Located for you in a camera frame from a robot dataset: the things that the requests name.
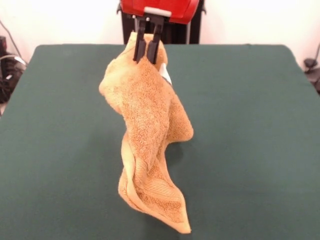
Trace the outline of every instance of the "white wall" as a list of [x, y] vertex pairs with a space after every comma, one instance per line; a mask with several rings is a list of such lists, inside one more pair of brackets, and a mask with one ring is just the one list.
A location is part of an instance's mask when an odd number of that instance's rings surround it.
[[[0, 0], [0, 19], [28, 61], [42, 44], [122, 44], [118, 2]], [[320, 42], [320, 0], [206, 0], [205, 5], [201, 44], [284, 44], [303, 66]]]

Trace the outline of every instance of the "green tablecloth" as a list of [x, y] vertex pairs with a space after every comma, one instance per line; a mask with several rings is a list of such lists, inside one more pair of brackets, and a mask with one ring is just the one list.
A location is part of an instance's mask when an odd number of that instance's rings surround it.
[[167, 150], [181, 235], [118, 195], [124, 46], [40, 46], [0, 120], [1, 240], [319, 240], [320, 99], [284, 46], [168, 45], [194, 138]]

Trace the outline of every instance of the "terry cloth towel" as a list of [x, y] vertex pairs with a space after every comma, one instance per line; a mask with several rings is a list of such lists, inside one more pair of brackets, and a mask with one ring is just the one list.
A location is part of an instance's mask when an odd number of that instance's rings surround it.
[[[100, 94], [126, 125], [118, 193], [133, 209], [188, 234], [186, 202], [169, 176], [165, 151], [171, 143], [190, 140], [194, 130], [172, 85], [159, 73], [168, 64], [163, 43], [156, 64], [146, 56], [137, 63], [133, 61], [136, 38], [133, 32], [99, 85]], [[153, 34], [144, 35], [147, 46], [152, 38]]]

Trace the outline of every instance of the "red robot arm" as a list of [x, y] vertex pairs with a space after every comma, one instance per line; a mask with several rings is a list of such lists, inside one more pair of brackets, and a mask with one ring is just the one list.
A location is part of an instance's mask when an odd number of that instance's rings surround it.
[[138, 20], [133, 60], [139, 62], [145, 54], [146, 22], [150, 21], [155, 24], [153, 40], [147, 49], [147, 58], [155, 64], [164, 23], [188, 24], [193, 18], [198, 4], [199, 0], [121, 0], [122, 12]]

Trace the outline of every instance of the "white label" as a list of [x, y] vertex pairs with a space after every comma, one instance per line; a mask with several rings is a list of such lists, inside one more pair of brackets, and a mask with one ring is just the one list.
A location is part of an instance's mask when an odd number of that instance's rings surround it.
[[170, 83], [170, 85], [172, 85], [170, 75], [167, 71], [167, 64], [165, 64], [165, 63], [161, 64], [160, 69], [159, 69], [159, 73], [168, 83]]

